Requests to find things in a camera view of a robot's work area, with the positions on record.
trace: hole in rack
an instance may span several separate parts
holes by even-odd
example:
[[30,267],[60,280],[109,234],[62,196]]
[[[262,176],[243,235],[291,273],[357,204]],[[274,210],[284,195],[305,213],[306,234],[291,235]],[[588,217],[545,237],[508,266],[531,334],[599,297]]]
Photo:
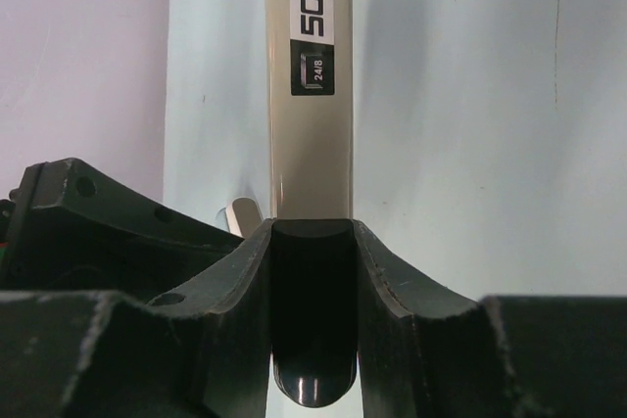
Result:
[[174,305],[176,303],[181,303],[183,301],[185,301],[185,296],[183,296],[182,294],[165,293],[165,294],[161,294],[158,298],[156,298],[152,302],[152,305],[154,305],[154,306]]
[[96,194],[96,185],[86,176],[81,176],[76,180],[76,192],[83,198],[91,198]]

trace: black plastic part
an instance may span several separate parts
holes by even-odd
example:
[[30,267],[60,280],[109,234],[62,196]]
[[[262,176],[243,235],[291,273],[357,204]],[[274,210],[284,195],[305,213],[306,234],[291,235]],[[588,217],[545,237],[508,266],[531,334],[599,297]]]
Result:
[[267,220],[246,241],[86,163],[30,167],[0,202],[0,416],[263,417],[270,354],[304,406],[627,416],[627,301],[473,302],[361,222]]

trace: black rounded tip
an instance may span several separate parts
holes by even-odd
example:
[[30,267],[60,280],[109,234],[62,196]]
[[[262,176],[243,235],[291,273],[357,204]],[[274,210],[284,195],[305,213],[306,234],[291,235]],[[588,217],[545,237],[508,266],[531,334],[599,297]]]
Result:
[[276,384],[299,405],[309,408],[328,406],[342,398],[355,382],[357,362],[354,357],[320,356],[314,365],[315,368],[311,368],[313,364],[300,361],[274,363]]

